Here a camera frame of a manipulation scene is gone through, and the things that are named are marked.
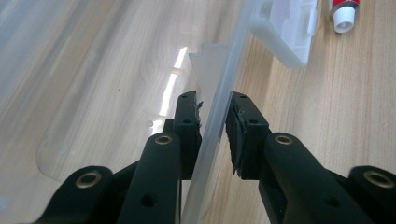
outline tube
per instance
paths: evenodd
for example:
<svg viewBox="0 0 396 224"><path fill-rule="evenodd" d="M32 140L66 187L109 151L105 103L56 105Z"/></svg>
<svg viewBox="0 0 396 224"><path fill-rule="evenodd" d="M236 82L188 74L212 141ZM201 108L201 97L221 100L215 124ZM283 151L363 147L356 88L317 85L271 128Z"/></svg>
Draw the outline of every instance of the tube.
<svg viewBox="0 0 396 224"><path fill-rule="evenodd" d="M359 3L360 0L329 0L330 20L334 21L335 32L342 34L352 30Z"/></svg>

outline black mechanical arm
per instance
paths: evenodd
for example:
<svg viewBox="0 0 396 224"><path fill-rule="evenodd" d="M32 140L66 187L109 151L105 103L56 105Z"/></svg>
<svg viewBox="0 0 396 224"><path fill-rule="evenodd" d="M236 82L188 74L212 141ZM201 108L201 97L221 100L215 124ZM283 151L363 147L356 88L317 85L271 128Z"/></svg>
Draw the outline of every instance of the black mechanical arm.
<svg viewBox="0 0 396 224"><path fill-rule="evenodd" d="M71 174L35 223L180 223L181 180L192 177L201 144L202 103L177 99L174 119L152 135L140 161L112 174ZM233 170L260 180L271 223L396 223L396 176L372 166L348 178L326 170L296 137L272 133L258 108L234 92L226 120Z"/></svg>

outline plastic lid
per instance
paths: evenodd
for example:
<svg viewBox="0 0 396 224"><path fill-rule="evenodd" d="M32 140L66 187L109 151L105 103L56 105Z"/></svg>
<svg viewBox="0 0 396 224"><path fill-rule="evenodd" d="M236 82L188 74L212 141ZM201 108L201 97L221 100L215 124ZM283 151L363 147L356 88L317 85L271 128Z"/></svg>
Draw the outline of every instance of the plastic lid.
<svg viewBox="0 0 396 224"><path fill-rule="evenodd" d="M334 13L334 30L337 33L346 33L352 30L355 23L355 8L341 7Z"/></svg>
<svg viewBox="0 0 396 224"><path fill-rule="evenodd" d="M308 64L317 0L252 1L251 32L287 67Z"/></svg>

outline clear plastic box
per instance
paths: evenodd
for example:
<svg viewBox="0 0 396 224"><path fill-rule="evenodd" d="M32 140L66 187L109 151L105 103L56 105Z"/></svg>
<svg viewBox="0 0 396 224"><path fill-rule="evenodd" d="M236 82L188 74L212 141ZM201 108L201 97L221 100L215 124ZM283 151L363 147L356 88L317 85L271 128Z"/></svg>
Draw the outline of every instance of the clear plastic box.
<svg viewBox="0 0 396 224"><path fill-rule="evenodd" d="M282 6L303 18L299 40L279 33L286 22L268 20ZM139 160L186 91L204 101L200 155L183 183L182 222L199 222L250 31L285 65L304 65L315 7L312 0L1 2L0 222L34 221L79 168L115 173Z"/></svg>

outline wood grain surface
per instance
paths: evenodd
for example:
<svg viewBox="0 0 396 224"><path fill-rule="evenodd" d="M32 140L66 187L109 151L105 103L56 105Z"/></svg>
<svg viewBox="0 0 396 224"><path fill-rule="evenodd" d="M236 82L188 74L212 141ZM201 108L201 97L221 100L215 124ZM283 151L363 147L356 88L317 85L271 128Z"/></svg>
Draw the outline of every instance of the wood grain surface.
<svg viewBox="0 0 396 224"><path fill-rule="evenodd" d="M0 223L37 219L77 168L116 172L138 160L147 137L173 116L168 98L200 91L188 53L205 42L227 44L239 7L226 0L0 3ZM300 138L326 168L347 175L373 165L396 174L396 1L363 1L343 35L328 11L318 1L307 67L286 68L253 37L236 90L273 132ZM269 223L258 181L232 174L224 142L216 167L202 223Z"/></svg>

